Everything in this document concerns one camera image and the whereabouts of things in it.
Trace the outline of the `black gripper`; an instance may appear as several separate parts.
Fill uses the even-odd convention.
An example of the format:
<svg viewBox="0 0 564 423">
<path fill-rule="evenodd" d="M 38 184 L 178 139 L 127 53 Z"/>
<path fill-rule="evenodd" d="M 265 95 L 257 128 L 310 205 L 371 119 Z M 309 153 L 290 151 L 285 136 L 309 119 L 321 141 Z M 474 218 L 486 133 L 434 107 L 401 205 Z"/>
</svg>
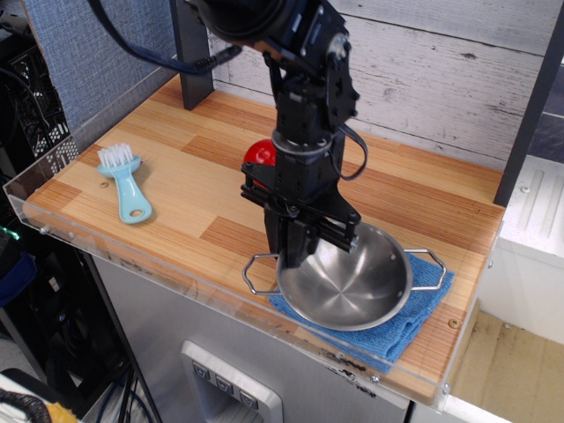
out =
<svg viewBox="0 0 564 423">
<path fill-rule="evenodd" d="M 276 150 L 276 168 L 244 163 L 241 194 L 264 209 L 271 253 L 285 249 L 286 264 L 298 268 L 316 252 L 320 240 L 349 253 L 356 248 L 360 215 L 338 192 L 345 138 L 312 152 Z"/>
</svg>

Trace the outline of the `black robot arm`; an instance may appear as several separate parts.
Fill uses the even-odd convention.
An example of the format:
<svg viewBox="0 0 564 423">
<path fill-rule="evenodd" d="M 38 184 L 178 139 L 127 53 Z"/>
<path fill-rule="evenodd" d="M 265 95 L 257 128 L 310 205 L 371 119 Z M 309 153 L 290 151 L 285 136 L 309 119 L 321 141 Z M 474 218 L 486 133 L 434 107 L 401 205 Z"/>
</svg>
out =
<svg viewBox="0 0 564 423">
<path fill-rule="evenodd" d="M 290 268 L 320 241 L 351 251 L 358 212 L 340 195 L 347 121 L 358 93 L 349 69 L 351 45 L 343 17 L 326 1 L 193 1 L 207 29 L 263 55 L 277 121 L 271 165 L 245 161 L 241 193 L 264 210 L 272 252 Z"/>
</svg>

